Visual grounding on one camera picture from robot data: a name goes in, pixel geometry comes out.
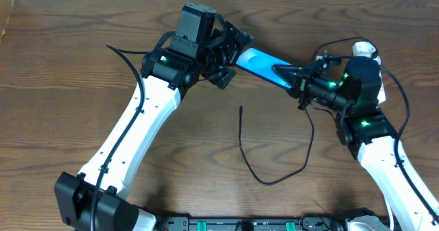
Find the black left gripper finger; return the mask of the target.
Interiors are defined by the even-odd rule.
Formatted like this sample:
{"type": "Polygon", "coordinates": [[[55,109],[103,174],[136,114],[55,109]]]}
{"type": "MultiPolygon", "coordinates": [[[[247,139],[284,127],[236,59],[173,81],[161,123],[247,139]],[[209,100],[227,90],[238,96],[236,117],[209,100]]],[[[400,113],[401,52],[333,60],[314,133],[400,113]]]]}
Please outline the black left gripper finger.
{"type": "Polygon", "coordinates": [[[242,36],[236,42],[236,50],[233,56],[233,64],[235,64],[239,56],[243,53],[243,50],[252,42],[254,42],[254,37],[251,35],[242,36]]]}
{"type": "Polygon", "coordinates": [[[231,80],[236,76],[236,71],[234,70],[225,70],[221,72],[220,78],[217,82],[217,87],[220,90],[224,90],[231,80]]]}

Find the blue Galaxy smartphone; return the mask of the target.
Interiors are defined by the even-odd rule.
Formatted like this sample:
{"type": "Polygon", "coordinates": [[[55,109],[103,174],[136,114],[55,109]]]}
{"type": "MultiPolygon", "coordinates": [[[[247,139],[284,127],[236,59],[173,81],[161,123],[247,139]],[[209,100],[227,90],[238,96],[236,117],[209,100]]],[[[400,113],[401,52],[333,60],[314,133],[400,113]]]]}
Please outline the blue Galaxy smartphone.
{"type": "Polygon", "coordinates": [[[265,52],[259,51],[255,48],[249,48],[244,51],[237,59],[236,65],[261,79],[289,90],[291,86],[279,77],[273,70],[274,65],[291,66],[290,63],[281,59],[275,58],[265,52]]]}

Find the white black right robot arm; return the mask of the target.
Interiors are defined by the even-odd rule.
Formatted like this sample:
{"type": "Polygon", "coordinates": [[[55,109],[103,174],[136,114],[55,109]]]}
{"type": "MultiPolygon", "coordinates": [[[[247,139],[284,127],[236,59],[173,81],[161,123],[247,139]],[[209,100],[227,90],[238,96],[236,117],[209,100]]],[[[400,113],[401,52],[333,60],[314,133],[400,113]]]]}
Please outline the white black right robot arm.
{"type": "Polygon", "coordinates": [[[304,110],[312,101],[336,111],[341,144],[367,170],[402,230],[437,230],[438,201],[422,181],[396,130],[378,107],[382,66],[366,56],[348,58],[340,81],[324,75],[325,57],[307,66],[275,64],[273,71],[304,110]]]}

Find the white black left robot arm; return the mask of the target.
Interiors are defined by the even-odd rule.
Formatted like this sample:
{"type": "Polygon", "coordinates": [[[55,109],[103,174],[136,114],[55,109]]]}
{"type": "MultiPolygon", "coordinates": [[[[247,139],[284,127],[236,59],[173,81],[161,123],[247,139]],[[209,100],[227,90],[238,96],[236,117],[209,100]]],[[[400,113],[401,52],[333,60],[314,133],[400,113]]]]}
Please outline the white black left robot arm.
{"type": "Polygon", "coordinates": [[[62,222],[75,230],[153,230],[156,216],[127,201],[144,156],[192,86],[227,87],[252,41],[213,8],[186,3],[177,28],[143,52],[130,102],[103,145],[78,174],[64,172],[56,181],[62,222]]]}

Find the white USB charger plug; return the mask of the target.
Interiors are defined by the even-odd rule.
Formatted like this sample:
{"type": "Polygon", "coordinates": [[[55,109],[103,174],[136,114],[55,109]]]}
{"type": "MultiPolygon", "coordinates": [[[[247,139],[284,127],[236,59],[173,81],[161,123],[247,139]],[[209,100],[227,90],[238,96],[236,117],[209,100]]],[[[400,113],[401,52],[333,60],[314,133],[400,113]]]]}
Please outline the white USB charger plug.
{"type": "Polygon", "coordinates": [[[353,55],[363,56],[375,60],[378,64],[381,64],[381,58],[378,50],[370,42],[360,41],[353,45],[353,55]]]}

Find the white power strip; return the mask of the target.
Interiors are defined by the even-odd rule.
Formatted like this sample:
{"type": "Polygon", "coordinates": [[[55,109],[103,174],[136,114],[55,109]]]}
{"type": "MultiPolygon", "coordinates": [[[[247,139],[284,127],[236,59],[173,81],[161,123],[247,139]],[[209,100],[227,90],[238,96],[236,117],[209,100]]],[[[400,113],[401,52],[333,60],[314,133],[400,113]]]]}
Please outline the white power strip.
{"type": "Polygon", "coordinates": [[[377,95],[378,104],[382,104],[386,101],[385,89],[383,84],[381,85],[378,95],[377,95]]]}

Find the brown cardboard side panel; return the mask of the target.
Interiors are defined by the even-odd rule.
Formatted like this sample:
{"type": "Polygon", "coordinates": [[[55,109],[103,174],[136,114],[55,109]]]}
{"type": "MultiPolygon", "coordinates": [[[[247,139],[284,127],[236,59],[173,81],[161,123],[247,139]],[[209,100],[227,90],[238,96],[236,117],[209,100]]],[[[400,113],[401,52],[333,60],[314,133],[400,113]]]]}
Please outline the brown cardboard side panel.
{"type": "Polygon", "coordinates": [[[3,38],[5,36],[5,29],[8,21],[10,19],[10,15],[12,13],[12,8],[14,6],[15,0],[0,0],[0,33],[1,33],[1,42],[3,42],[3,38]]]}

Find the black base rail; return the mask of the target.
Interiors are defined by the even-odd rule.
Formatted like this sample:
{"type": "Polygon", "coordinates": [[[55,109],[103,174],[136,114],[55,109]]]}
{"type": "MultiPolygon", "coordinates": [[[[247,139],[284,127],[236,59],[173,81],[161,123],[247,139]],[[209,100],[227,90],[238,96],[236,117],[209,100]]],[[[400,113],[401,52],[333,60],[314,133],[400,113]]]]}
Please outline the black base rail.
{"type": "Polygon", "coordinates": [[[192,217],[189,214],[162,212],[153,231],[292,231],[346,230],[347,223],[357,215],[372,215],[366,208],[353,214],[338,215],[305,213],[300,217],[192,217]]]}

